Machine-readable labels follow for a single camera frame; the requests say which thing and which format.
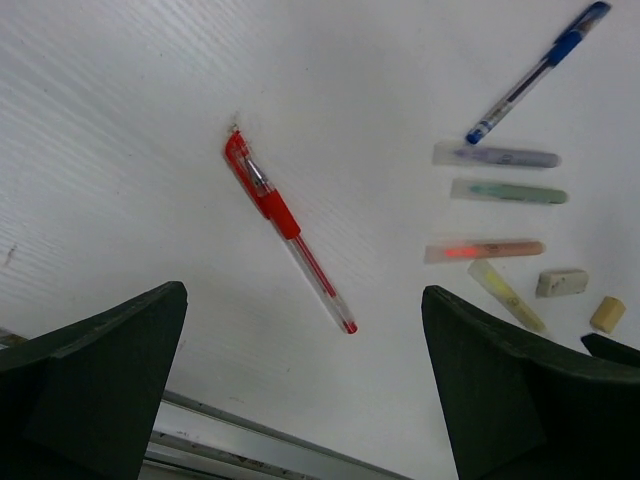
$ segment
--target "blue pen cap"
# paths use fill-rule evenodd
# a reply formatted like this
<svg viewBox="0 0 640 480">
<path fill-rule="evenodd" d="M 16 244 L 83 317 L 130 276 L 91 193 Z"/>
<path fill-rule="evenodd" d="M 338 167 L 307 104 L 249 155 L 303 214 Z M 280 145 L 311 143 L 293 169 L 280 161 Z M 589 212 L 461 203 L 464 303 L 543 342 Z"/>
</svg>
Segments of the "blue pen cap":
<svg viewBox="0 0 640 480">
<path fill-rule="evenodd" d="M 555 45 L 545 59 L 550 66 L 555 67 L 569 55 L 571 50 L 587 36 L 602 18 L 609 13 L 611 5 L 596 2 L 588 7 L 556 40 Z"/>
</svg>

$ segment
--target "pen clip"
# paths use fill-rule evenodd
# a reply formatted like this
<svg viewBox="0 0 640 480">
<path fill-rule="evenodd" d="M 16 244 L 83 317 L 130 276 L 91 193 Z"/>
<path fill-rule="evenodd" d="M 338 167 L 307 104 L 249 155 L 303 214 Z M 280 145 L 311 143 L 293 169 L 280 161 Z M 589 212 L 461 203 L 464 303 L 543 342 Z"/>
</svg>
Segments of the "pen clip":
<svg viewBox="0 0 640 480">
<path fill-rule="evenodd" d="M 588 23 L 591 22 L 591 25 L 589 25 L 586 31 L 582 32 L 583 36 L 586 35 L 586 33 L 591 30 L 591 28 L 593 28 L 595 24 L 602 19 L 602 17 L 609 13 L 609 10 L 611 10 L 611 5 L 605 2 L 596 2 L 588 6 L 580 15 L 578 15 L 578 18 L 576 18 L 571 25 L 564 29 L 554 43 L 562 41 L 569 32 L 577 30 L 576 27 L 580 24 L 588 25 Z"/>
<path fill-rule="evenodd" d="M 266 219 L 269 219 L 271 215 L 269 214 L 264 198 L 259 195 L 258 189 L 254 185 L 251 177 L 249 176 L 249 172 L 247 172 L 247 169 L 244 166 L 244 160 L 246 158 L 251 158 L 249 145 L 247 145 L 247 142 L 242 137 L 240 130 L 235 126 L 233 127 L 231 136 L 224 148 L 224 153 L 227 162 L 253 200 L 253 203 L 256 204 L 256 207 L 258 207 L 258 210 L 260 210 L 262 215 L 264 215 Z"/>
</svg>

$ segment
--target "ballpoint pen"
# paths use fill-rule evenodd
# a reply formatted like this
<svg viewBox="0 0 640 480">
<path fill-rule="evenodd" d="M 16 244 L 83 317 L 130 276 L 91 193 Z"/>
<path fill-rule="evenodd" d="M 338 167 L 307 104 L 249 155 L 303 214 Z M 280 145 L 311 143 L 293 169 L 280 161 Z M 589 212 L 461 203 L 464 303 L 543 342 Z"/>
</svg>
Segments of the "ballpoint pen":
<svg viewBox="0 0 640 480">
<path fill-rule="evenodd" d="M 596 2 L 582 12 L 560 34 L 542 60 L 471 129 L 466 136 L 467 142 L 475 145 L 482 140 L 540 80 L 564 60 L 609 10 L 611 5 L 608 3 Z"/>
<path fill-rule="evenodd" d="M 266 219 L 271 220 L 302 269 L 316 283 L 334 320 L 345 333 L 356 333 L 358 326 L 349 308 L 307 246 L 301 235 L 300 226 L 280 193 L 255 163 L 247 142 L 235 125 L 232 127 L 231 136 L 225 147 L 225 156 L 258 209 Z"/>
</svg>

